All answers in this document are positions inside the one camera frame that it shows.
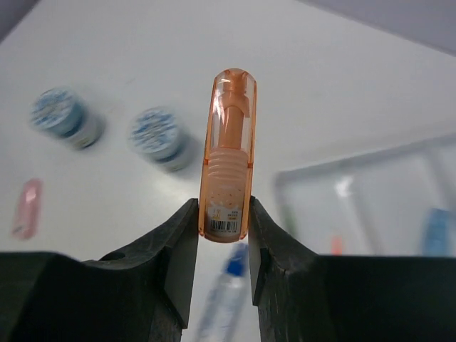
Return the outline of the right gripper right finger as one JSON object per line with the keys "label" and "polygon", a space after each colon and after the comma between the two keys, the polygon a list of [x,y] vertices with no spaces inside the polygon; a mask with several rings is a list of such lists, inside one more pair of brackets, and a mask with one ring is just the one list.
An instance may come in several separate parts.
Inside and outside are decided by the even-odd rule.
{"label": "right gripper right finger", "polygon": [[263,341],[453,341],[455,260],[316,254],[249,208],[252,302]]}

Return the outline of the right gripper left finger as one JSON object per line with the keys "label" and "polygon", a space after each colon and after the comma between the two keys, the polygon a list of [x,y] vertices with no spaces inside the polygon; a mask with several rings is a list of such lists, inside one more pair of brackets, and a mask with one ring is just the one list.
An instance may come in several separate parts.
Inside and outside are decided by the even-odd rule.
{"label": "right gripper left finger", "polygon": [[179,341],[188,327],[198,201],[99,260],[1,254],[3,341]]}

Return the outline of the orange highlighter pen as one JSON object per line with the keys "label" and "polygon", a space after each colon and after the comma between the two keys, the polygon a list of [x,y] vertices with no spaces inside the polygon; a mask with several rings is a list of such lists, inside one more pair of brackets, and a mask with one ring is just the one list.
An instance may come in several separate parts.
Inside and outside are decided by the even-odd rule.
{"label": "orange highlighter pen", "polygon": [[331,253],[333,255],[342,255],[343,253],[343,239],[338,235],[331,238]]}

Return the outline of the orange transparent eraser case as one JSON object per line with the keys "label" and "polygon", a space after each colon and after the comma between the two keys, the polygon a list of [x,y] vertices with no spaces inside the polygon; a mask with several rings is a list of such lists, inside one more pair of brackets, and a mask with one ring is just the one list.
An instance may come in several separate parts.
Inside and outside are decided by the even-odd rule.
{"label": "orange transparent eraser case", "polygon": [[214,79],[202,161],[199,233],[219,243],[245,238],[249,230],[257,83],[230,68]]}

